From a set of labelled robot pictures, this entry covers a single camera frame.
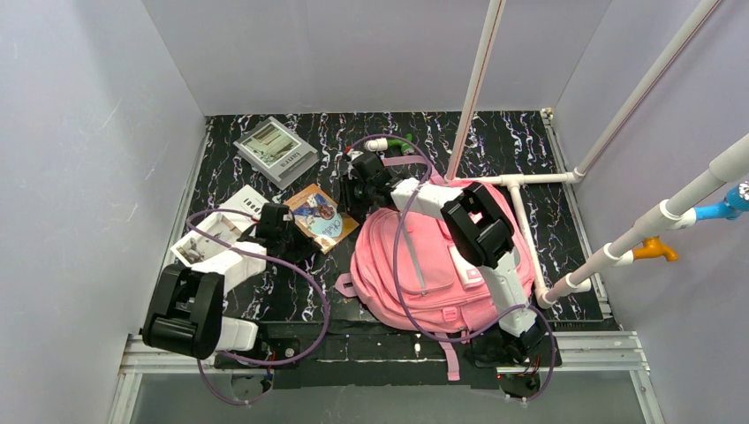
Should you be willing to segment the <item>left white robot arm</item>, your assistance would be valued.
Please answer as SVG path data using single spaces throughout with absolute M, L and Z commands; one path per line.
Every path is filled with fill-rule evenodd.
M 266 203 L 259 217 L 230 208 L 199 212 L 202 222 L 188 228 L 218 244 L 213 256 L 191 264 L 173 263 L 159 276 L 142 327 L 145 345 L 205 360 L 218 352 L 249 352 L 259 335 L 251 321 L 226 317 L 225 296 L 268 263 L 293 271 L 282 254 L 309 247 L 289 206 Z

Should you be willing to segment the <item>orange thin book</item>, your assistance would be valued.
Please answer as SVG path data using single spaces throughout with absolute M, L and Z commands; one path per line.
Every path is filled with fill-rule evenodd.
M 311 184 L 284 202 L 297 227 L 327 254 L 359 227 L 317 184 Z

